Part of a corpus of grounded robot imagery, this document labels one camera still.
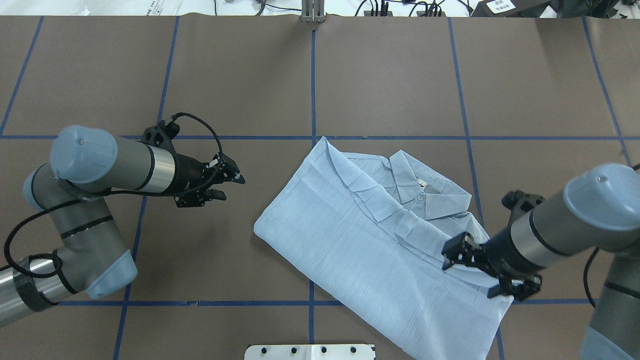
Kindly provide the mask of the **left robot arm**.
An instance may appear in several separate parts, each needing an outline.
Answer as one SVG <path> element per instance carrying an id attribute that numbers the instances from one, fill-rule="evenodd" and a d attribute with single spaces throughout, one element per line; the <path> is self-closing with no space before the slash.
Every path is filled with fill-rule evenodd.
<path id="1" fill-rule="evenodd" d="M 147 128 L 139 140 L 73 125 L 52 144 L 48 162 L 23 183 L 36 210 L 8 235 L 2 252 L 1 326 L 44 312 L 78 293 L 96 300 L 131 284 L 138 275 L 133 252 L 106 203 L 108 196 L 171 198 L 178 208 L 226 200 L 213 186 L 244 184 L 236 162 L 219 149 L 210 161 L 178 153 L 179 126 Z M 30 221 L 50 215 L 62 241 L 49 253 L 16 259 L 12 242 Z"/>

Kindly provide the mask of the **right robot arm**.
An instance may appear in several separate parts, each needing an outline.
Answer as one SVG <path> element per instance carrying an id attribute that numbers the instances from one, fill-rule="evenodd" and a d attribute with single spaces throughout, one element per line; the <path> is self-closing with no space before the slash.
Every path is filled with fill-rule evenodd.
<path id="1" fill-rule="evenodd" d="M 592 249 L 582 274 L 594 313 L 585 330 L 582 360 L 639 358 L 639 166 L 606 162 L 572 178 L 549 198 L 510 191 L 507 225 L 485 243 L 462 232 L 442 247 L 442 269 L 455 264 L 496 278 L 487 298 L 523 301 L 541 290 L 542 269 Z M 598 300 L 588 272 L 599 251 L 614 255 Z"/>

